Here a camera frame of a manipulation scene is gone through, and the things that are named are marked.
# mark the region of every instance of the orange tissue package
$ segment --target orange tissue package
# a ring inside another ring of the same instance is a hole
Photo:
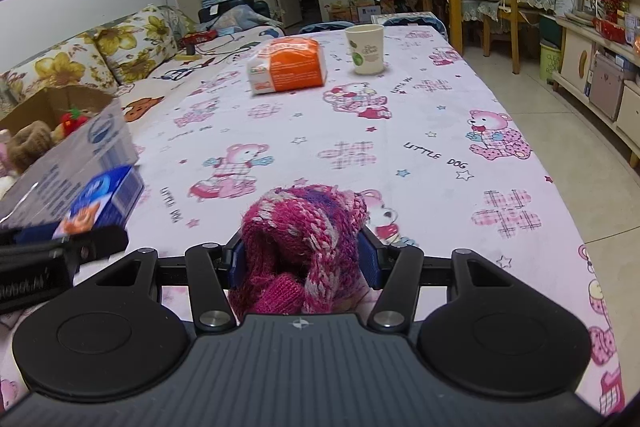
[[[254,94],[324,86],[322,46],[313,39],[282,37],[269,41],[247,65]]]

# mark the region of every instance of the blue box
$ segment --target blue box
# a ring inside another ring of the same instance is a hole
[[[109,225],[123,227],[145,184],[135,167],[122,166],[91,179],[53,234],[53,239]]]

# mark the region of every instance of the barcode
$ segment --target barcode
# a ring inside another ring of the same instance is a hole
[[[127,152],[122,142],[116,142],[107,152],[100,156],[98,162],[100,162],[100,167],[102,167],[103,171],[110,171],[121,165],[128,164]]]
[[[140,192],[144,188],[142,179],[134,168],[127,173],[120,186],[116,188],[113,195],[113,204],[120,211],[123,217],[129,215],[133,205],[136,203]]]

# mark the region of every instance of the black circular cover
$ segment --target black circular cover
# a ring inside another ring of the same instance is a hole
[[[157,383],[188,345],[180,319],[133,287],[89,282],[18,327],[15,361],[34,391],[67,401],[107,401]]]
[[[531,399],[575,390],[590,357],[584,325],[533,289],[470,285],[424,321],[418,350],[463,388]]]

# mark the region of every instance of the metal screw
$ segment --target metal screw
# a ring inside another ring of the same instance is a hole
[[[220,326],[224,326],[230,321],[231,317],[229,316],[229,314],[223,312],[222,310],[210,310],[208,312],[204,312],[200,316],[200,322],[205,326],[210,326],[212,328],[219,328]]]
[[[404,322],[404,315],[395,311],[378,312],[373,315],[373,320],[384,328],[395,328]]]

